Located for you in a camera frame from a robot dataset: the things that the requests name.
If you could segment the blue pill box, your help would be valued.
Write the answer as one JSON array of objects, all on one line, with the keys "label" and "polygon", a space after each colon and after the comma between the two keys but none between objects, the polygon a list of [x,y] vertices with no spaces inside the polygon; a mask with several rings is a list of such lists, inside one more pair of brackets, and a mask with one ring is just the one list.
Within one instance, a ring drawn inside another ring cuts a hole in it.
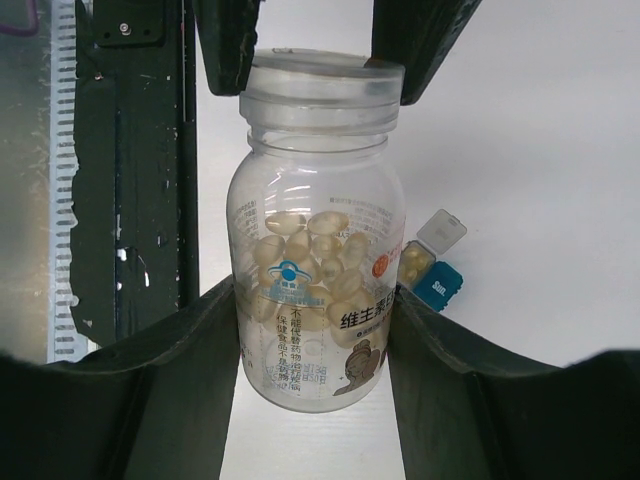
[{"label": "blue pill box", "polygon": [[463,276],[451,265],[436,261],[411,291],[432,310],[442,312],[463,282]]}]

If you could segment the clear pill bottle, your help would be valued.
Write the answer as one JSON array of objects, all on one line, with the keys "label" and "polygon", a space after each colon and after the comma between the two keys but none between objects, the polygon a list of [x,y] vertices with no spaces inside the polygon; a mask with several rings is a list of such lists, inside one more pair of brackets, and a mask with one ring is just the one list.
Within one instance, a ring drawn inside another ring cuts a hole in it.
[{"label": "clear pill bottle", "polygon": [[387,136],[252,128],[227,196],[244,372],[270,402],[339,410],[386,359],[405,203]]}]

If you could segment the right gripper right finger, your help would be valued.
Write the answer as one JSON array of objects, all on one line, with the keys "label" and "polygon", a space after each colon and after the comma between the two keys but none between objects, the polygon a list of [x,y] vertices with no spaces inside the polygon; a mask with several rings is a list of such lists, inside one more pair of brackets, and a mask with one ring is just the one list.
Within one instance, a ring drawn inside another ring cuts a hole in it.
[{"label": "right gripper right finger", "polygon": [[409,479],[635,479],[639,354],[565,368],[506,350],[396,290],[389,362]]}]

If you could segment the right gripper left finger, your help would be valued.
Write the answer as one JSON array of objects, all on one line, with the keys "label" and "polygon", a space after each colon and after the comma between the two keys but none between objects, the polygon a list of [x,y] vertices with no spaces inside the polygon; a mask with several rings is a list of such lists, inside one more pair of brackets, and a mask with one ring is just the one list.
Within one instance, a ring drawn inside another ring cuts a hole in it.
[{"label": "right gripper left finger", "polygon": [[76,363],[1,358],[5,479],[215,479],[240,349],[233,285]]}]

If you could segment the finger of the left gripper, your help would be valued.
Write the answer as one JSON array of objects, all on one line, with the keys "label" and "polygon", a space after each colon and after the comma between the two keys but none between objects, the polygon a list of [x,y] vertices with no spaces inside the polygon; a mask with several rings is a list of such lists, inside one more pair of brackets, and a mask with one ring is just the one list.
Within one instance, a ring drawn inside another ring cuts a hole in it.
[{"label": "finger of the left gripper", "polygon": [[403,106],[419,101],[480,0],[375,0],[371,58],[404,67]]},{"label": "finger of the left gripper", "polygon": [[260,1],[199,0],[193,7],[210,92],[238,96],[254,57]]}]

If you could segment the grey pill box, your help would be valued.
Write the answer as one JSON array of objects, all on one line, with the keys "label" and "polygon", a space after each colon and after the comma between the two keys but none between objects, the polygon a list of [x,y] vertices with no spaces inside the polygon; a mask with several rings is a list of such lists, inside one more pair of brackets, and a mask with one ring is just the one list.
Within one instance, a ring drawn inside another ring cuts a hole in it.
[{"label": "grey pill box", "polygon": [[439,209],[404,246],[399,262],[398,282],[415,287],[444,255],[467,234],[467,227],[454,215]]}]

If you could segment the orange bottle cap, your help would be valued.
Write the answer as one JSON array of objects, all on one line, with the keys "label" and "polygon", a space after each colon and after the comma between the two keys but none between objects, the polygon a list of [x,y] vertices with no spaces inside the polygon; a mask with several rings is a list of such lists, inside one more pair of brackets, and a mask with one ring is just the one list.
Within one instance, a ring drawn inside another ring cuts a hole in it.
[{"label": "orange bottle cap", "polygon": [[318,135],[377,135],[396,127],[405,69],[310,49],[255,52],[239,111],[256,128]]}]

